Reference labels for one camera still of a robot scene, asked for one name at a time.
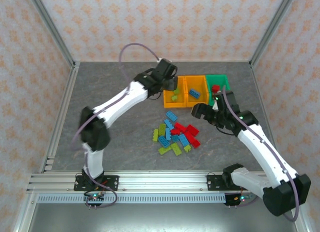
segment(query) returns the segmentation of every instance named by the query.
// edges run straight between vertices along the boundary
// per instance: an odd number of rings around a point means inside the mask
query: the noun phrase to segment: patterned wallpaper
[[[311,178],[320,231],[320,0],[294,0],[254,68],[277,149]]]
[[[282,0],[43,0],[74,60],[249,61]],[[154,60],[128,48],[124,60]]]
[[[0,0],[0,231],[40,169],[70,67],[30,0]]]

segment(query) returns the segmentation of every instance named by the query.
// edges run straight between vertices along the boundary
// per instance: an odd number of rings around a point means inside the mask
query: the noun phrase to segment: green tray
[[[214,100],[212,99],[212,92],[211,88],[213,85],[218,85],[220,86],[220,89],[222,90],[223,86],[225,86],[225,89],[228,91],[230,90],[228,78],[226,75],[206,75],[206,85],[208,87],[209,91],[209,105],[213,106],[214,105]]]

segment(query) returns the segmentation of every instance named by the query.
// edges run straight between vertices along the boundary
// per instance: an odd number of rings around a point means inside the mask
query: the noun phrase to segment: orange tray
[[[206,76],[185,76],[185,87],[187,93],[186,107],[193,107],[198,103],[209,103],[209,92]],[[189,95],[191,89],[200,93],[199,99]]]
[[[178,98],[176,101],[172,101],[171,97],[174,96],[173,91],[163,91],[163,105],[164,108],[185,108],[187,105],[187,88],[184,76],[178,76],[179,94],[176,95]]]

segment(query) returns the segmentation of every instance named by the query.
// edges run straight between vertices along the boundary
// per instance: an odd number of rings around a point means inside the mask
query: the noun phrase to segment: gray marble floor
[[[178,75],[226,74],[241,110],[250,110],[259,120],[267,137],[270,133],[258,98],[251,69],[245,62],[177,62]],[[124,63],[128,76],[148,68],[152,62]],[[78,127],[81,110],[95,107],[118,94],[126,83],[115,62],[81,63],[58,144],[53,170],[80,170],[84,165],[82,152],[70,150],[71,139]],[[146,100],[114,122],[110,128],[111,142],[105,149],[105,170],[213,170],[219,171],[233,163],[249,170],[261,170],[249,150],[233,136],[219,133],[205,120],[191,116],[191,109],[172,109],[183,125],[192,124],[200,130],[201,146],[176,157],[173,151],[160,156],[160,144],[152,142],[153,129],[166,119],[163,97]]]

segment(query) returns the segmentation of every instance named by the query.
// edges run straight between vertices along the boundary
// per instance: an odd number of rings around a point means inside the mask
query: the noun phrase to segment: robotic arm
[[[97,116],[85,126],[80,136],[82,146],[87,151],[86,164],[82,170],[86,180],[93,178],[96,182],[102,183],[104,170],[102,166],[104,148],[110,142],[109,127],[113,122],[128,111],[131,107],[146,100],[148,97],[162,92],[163,90],[175,90],[178,78],[175,77],[177,67],[166,59],[161,59],[155,69],[151,68],[138,74],[130,83],[130,91],[126,89],[120,92],[106,103],[90,109],[85,107],[82,110],[80,124],[82,126],[89,118]],[[261,178],[244,168],[240,164],[229,166],[223,170],[223,181],[230,188],[232,185],[241,186],[263,199],[265,206],[275,216],[284,214],[293,209],[296,205],[291,178],[297,190],[299,205],[306,202],[311,181],[307,175],[299,175],[276,151],[267,139],[257,119],[249,111],[241,112],[237,105],[233,92],[226,92],[227,101],[249,129],[260,135],[259,140],[251,131],[244,127],[227,108],[222,93],[215,95],[216,105],[214,107],[206,104],[197,104],[192,109],[192,116],[203,118],[210,124],[219,128],[231,130],[252,152],[256,160],[264,170],[267,179]]]
[[[232,115],[222,92],[215,95],[216,105],[214,107],[203,103],[197,104],[193,107],[191,114],[196,118],[204,116],[203,119],[210,124],[231,130],[252,152],[267,179],[249,172],[240,164],[235,164],[223,170],[222,178],[225,185],[228,188],[232,185],[246,188],[262,198],[265,206],[273,215],[280,216],[296,206],[290,182],[292,179],[297,190],[298,204],[304,204],[311,185],[309,177],[306,174],[300,176],[286,163],[265,136],[255,116],[249,111],[240,111],[232,91],[226,92],[226,99],[230,104],[230,109],[248,126],[248,129]],[[250,130],[256,132],[261,140]]]
[[[128,111],[131,107],[155,95],[163,90],[175,90],[178,84],[178,78],[175,77],[177,67],[166,59],[161,59],[157,67],[151,68],[138,74],[130,83],[128,94],[115,105],[102,111],[81,131],[81,140],[83,148],[88,152],[87,168],[84,166],[83,175],[89,171],[91,177],[97,182],[102,182],[104,174],[102,162],[104,148],[110,142],[108,128],[113,122]],[[80,124],[83,125],[91,116],[106,108],[108,105],[119,100],[126,93],[126,89],[120,92],[106,103],[90,109],[85,107],[82,110]]]

